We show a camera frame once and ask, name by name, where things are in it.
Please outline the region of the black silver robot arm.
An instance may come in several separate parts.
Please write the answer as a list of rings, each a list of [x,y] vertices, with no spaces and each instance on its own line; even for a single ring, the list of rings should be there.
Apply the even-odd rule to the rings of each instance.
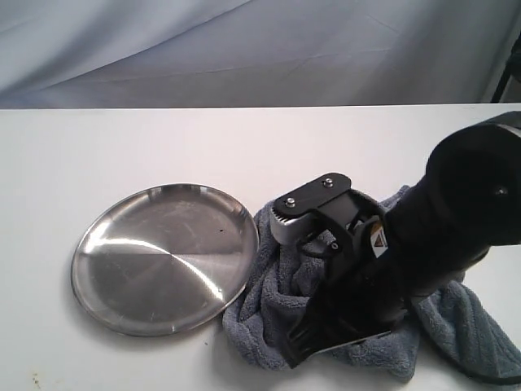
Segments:
[[[282,339],[290,367],[313,354],[385,336],[493,246],[520,242],[520,114],[459,130],[390,209],[324,174],[274,201],[272,232],[302,248],[333,235],[326,271]]]

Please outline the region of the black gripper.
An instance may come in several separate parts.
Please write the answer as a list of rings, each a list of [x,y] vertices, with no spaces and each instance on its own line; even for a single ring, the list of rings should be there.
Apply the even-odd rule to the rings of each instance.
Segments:
[[[405,312],[403,277],[383,208],[359,191],[346,191],[307,214],[312,228],[296,248],[324,260],[325,271],[283,339],[290,367],[316,353],[386,336]]]

